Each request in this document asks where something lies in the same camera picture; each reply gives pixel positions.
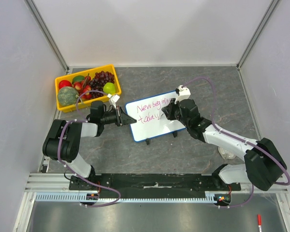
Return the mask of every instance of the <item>melon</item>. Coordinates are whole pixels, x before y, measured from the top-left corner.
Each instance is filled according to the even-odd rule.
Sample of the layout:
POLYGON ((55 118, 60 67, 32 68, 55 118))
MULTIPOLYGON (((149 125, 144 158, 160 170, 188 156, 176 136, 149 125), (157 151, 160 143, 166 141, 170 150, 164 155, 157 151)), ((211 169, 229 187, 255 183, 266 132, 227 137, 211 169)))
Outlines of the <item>melon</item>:
POLYGON ((69 86, 61 88, 57 95, 58 102, 62 106, 75 104, 78 97, 76 89, 69 86))

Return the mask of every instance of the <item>red apple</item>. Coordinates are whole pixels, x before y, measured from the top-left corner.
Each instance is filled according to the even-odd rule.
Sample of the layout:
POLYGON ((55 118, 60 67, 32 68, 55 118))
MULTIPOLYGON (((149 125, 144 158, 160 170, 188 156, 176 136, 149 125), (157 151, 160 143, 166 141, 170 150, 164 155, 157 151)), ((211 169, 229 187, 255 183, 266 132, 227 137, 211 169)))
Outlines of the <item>red apple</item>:
POLYGON ((59 89, 61 89, 61 88, 63 88, 63 87, 66 87, 66 86, 70 86, 70 87, 72 87, 71 82, 68 81, 68 80, 62 80, 62 81, 60 81, 59 84, 58 84, 59 89))

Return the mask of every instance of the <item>blue border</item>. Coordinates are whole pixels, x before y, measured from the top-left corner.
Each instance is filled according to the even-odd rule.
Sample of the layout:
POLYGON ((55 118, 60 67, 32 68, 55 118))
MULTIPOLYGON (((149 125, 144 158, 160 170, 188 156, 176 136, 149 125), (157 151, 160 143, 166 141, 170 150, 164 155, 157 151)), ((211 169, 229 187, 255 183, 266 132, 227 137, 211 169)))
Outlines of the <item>blue border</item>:
MULTIPOLYGON (((135 101, 127 102, 127 103, 125 104, 125 110, 126 110, 126 112, 128 113, 128 111, 127 111, 127 104, 129 104, 129 103, 132 103, 132 102, 138 102, 138 101, 141 101, 141 100, 145 100, 145 99, 148 99, 148 98, 153 98, 153 97, 156 97, 156 96, 160 96, 160 95, 167 94, 167 93, 173 93, 173 92, 175 92, 175 90, 172 90, 172 91, 169 91, 169 92, 165 92, 165 93, 161 93, 161 94, 157 94, 157 95, 153 95, 153 96, 150 96, 150 97, 147 97, 147 98, 141 98, 141 99, 138 99, 138 100, 135 100, 135 101)), ((143 141, 146 140, 146 139, 143 139, 143 140, 140 140, 140 141, 136 141, 136 140, 135 140, 134 135, 133 135, 133 132, 132 132, 131 124, 130 124, 130 131, 131 131, 131 134, 132 134, 133 140, 134 140, 136 143, 140 143, 140 142, 143 142, 143 141)), ((157 137, 163 136, 163 135, 165 135, 165 134, 160 134, 160 135, 157 135, 157 136, 154 136, 154 137, 148 138, 148 139, 154 139, 154 138, 157 138, 157 137)))

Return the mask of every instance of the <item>gray marble surface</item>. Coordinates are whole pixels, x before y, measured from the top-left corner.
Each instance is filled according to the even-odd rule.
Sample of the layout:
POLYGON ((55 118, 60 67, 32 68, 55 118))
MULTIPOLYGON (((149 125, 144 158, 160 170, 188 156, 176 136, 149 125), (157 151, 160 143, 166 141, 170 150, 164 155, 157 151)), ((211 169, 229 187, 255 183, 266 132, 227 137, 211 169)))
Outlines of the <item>gray marble surface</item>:
MULTIPOLYGON (((249 138, 257 138, 245 94, 235 67, 138 67, 116 68, 122 88, 119 105, 174 90, 197 76, 209 76, 217 91, 216 122, 223 128, 249 138)), ((189 85, 202 116, 210 118, 213 93, 206 81, 189 85)), ((82 109, 84 115, 89 108, 82 109)), ((76 111, 62 113, 61 119, 79 118, 76 111)), ((167 134, 152 139, 150 145, 133 141, 130 127, 106 125, 97 138, 82 138, 83 158, 98 173, 203 173, 210 174, 223 163, 239 164, 239 158, 223 160, 217 147, 190 137, 186 130, 174 138, 167 134)), ((50 161, 49 172, 65 168, 50 161)))

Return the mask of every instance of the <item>white connector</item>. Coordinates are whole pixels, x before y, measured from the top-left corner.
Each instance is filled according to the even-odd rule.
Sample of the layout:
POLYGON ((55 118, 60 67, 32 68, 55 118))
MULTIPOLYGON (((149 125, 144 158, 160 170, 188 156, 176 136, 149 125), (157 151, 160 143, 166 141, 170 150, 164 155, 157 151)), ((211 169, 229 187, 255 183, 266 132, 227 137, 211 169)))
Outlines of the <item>white connector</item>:
POLYGON ((118 96, 117 94, 112 95, 112 94, 108 94, 107 97, 110 99, 108 100, 109 103, 116 108, 116 102, 119 100, 120 96, 118 96))
POLYGON ((190 90, 187 87, 179 86, 179 95, 175 99, 175 104, 190 97, 190 90))

